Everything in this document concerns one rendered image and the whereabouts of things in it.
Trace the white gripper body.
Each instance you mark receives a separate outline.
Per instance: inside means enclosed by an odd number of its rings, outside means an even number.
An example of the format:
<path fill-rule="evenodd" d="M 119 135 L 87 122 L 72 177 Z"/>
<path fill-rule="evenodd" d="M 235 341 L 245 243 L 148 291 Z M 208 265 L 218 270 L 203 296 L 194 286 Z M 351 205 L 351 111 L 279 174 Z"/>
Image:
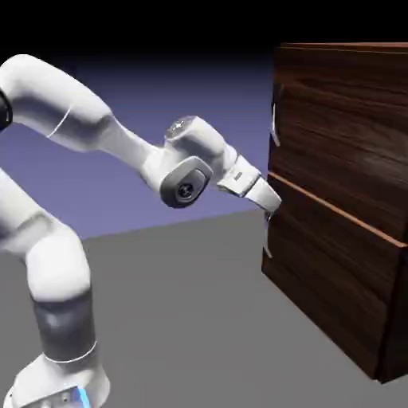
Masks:
<path fill-rule="evenodd" d="M 245 198 L 267 213 L 274 213 L 281 205 L 281 197 L 262 177 L 257 179 L 245 194 Z"/>

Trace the dark wood cabinet door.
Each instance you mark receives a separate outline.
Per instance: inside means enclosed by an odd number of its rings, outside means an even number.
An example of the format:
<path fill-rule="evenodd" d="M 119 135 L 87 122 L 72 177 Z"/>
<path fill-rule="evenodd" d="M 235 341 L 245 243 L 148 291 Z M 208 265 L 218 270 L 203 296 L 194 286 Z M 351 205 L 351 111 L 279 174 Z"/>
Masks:
<path fill-rule="evenodd" d="M 273 153 L 281 145 L 279 136 L 278 102 L 281 96 L 281 84 L 277 80 L 276 55 L 279 46 L 275 45 L 271 51 L 270 61 L 273 69 L 272 93 L 270 102 L 271 122 L 269 127 L 269 161 L 268 170 L 273 166 Z"/>
<path fill-rule="evenodd" d="M 277 208 L 280 205 L 280 201 L 277 200 L 277 194 L 273 188 L 269 185 L 267 179 L 263 179 L 262 187 L 262 204 L 265 212 L 265 239 L 263 244 L 263 249 L 265 256 L 271 260 L 273 259 L 273 254 L 269 248 L 269 223 Z"/>

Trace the dark wood cabinet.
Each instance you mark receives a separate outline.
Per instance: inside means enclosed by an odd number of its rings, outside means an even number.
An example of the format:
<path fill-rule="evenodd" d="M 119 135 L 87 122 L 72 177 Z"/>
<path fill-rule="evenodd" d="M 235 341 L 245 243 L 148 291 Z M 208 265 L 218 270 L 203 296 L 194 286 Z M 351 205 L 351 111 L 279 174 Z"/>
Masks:
<path fill-rule="evenodd" d="M 263 273 L 371 379 L 408 376 L 408 42 L 283 43 Z"/>

